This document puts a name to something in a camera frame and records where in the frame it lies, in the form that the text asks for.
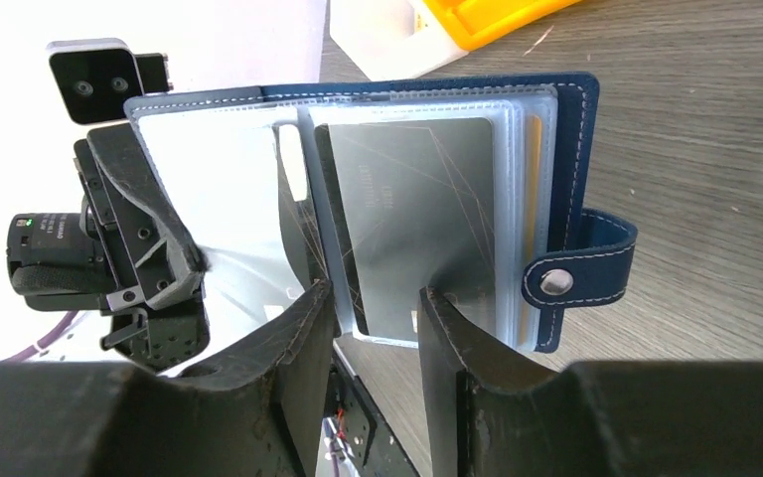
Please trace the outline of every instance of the wood grain surface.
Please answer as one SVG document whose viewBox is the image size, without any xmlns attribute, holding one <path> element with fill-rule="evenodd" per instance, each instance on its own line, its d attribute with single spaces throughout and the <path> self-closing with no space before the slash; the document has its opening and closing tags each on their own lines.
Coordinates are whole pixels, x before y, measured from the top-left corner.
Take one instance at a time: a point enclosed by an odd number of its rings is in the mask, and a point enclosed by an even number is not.
<svg viewBox="0 0 763 477">
<path fill-rule="evenodd" d="M 431 76 L 570 70 L 602 89 L 586 205 L 640 238 L 625 298 L 534 358 L 763 360 L 763 1 L 585 0 Z M 327 39 L 322 80 L 366 79 Z M 416 352 L 342 346 L 430 475 Z"/>
</svg>

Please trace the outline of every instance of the white background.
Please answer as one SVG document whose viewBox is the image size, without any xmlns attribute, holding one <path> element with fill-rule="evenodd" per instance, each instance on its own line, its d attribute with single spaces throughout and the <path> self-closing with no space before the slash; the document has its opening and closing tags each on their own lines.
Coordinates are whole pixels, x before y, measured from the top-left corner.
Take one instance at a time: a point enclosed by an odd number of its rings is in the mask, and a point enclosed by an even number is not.
<svg viewBox="0 0 763 477">
<path fill-rule="evenodd" d="M 324 10 L 325 0 L 0 2 L 0 359 L 61 317 L 31 311 L 10 288 L 10 219 L 77 212 L 82 196 L 72 146 L 84 129 L 70 123 L 62 106 L 46 44 L 116 37 L 137 54 L 167 53 L 177 91 L 309 82 L 318 78 Z M 76 328 L 67 361 L 104 357 L 96 335 L 108 321 L 92 318 Z M 57 357 L 65 355 L 63 345 Z"/>
</svg>

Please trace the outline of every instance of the blue leather edge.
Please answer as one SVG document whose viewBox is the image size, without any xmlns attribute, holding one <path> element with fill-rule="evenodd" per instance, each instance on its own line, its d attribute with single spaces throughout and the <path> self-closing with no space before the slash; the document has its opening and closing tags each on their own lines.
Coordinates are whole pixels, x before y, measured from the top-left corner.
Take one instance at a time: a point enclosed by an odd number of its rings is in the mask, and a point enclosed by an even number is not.
<svg viewBox="0 0 763 477">
<path fill-rule="evenodd" d="M 125 110 L 127 116 L 130 119 L 134 119 L 148 114 L 225 107 L 257 102 L 297 100 L 320 96 L 357 95 L 388 91 L 401 92 L 500 88 L 505 86 L 541 84 L 553 86 L 557 91 L 558 101 L 551 195 L 551 217 L 548 230 L 549 254 L 532 263 L 532 265 L 527 268 L 528 271 L 534 264 L 541 262 L 542 259 L 547 259 L 552 256 L 551 254 L 553 252 L 558 253 L 558 255 L 554 255 L 557 257 L 568 256 L 560 253 L 572 254 L 579 249 L 583 249 L 588 244 L 586 238 L 584 238 L 584 231 L 587 229 L 586 224 L 588 223 L 589 216 L 582 215 L 583 195 L 586 189 L 586 175 L 589 165 L 592 133 L 595 126 L 595 112 L 597 110 L 600 89 L 598 80 L 592 74 L 577 72 L 451 79 L 405 79 L 360 83 L 309 83 L 250 86 L 214 91 L 136 97 L 127 101 Z M 629 256 L 627 253 L 621 253 L 620 255 L 623 255 L 622 258 L 628 258 L 632 257 L 632 252 Z M 612 268 L 616 266 L 616 264 L 617 262 L 611 261 L 608 266 Z M 626 280 L 626 276 L 629 274 L 630 261 L 628 260 L 624 263 L 624 266 L 626 267 L 625 269 L 617 270 L 612 268 L 610 270 L 615 278 L 611 278 L 610 275 L 599 275 L 600 278 L 598 280 L 602 281 L 602 289 L 617 287 L 621 282 L 622 277 Z M 539 270 L 545 271 L 545 268 L 538 268 L 535 271 Z M 583 281 L 587 274 L 581 273 L 575 277 L 575 287 L 571 292 L 582 294 L 585 290 L 588 297 L 584 299 L 600 299 L 602 296 L 607 296 L 592 295 L 595 289 L 589 289 L 589 285 Z M 528 279 L 535 280 L 535 275 L 532 273 L 529 275 Z M 542 299 L 540 295 L 536 295 L 532 286 L 529 285 L 529 288 L 532 291 L 531 293 L 526 293 L 523 290 L 525 299 L 534 306 L 542 307 L 542 313 L 539 318 L 539 336 L 534 350 L 542 353 L 553 352 L 559 344 L 563 310 L 565 306 L 547 306 L 537 303 L 537 300 L 546 304 L 548 302 Z M 620 295 L 613 297 L 612 301 L 619 297 Z M 606 300 L 600 300 L 600 302 L 595 302 L 595 304 L 605 304 L 605 301 Z"/>
<path fill-rule="evenodd" d="M 632 224 L 602 211 L 584 209 L 580 217 L 574 249 L 546 253 L 525 268 L 523 296 L 542 312 L 607 305 L 625 293 L 639 232 Z M 574 281 L 559 296 L 547 295 L 539 286 L 542 277 L 555 269 L 568 271 Z"/>
</svg>

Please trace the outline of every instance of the white plastic object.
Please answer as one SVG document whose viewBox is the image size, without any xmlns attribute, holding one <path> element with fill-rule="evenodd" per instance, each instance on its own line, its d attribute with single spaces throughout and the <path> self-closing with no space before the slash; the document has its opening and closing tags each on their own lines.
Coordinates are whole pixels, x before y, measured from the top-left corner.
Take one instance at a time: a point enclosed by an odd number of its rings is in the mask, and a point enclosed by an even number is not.
<svg viewBox="0 0 763 477">
<path fill-rule="evenodd" d="M 469 53 L 421 0 L 330 0 L 329 36 L 373 81 L 419 78 Z"/>
</svg>

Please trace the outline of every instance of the yellow plastic container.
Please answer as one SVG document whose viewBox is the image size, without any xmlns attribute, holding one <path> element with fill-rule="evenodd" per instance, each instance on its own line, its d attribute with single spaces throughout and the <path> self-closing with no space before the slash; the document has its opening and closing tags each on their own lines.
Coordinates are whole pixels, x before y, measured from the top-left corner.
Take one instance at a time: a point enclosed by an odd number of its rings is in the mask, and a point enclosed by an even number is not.
<svg viewBox="0 0 763 477">
<path fill-rule="evenodd" d="M 477 50 L 580 0 L 423 0 L 452 40 Z"/>
<path fill-rule="evenodd" d="M 580 0 L 329 0 L 329 35 L 370 80 L 405 80 Z"/>
</svg>

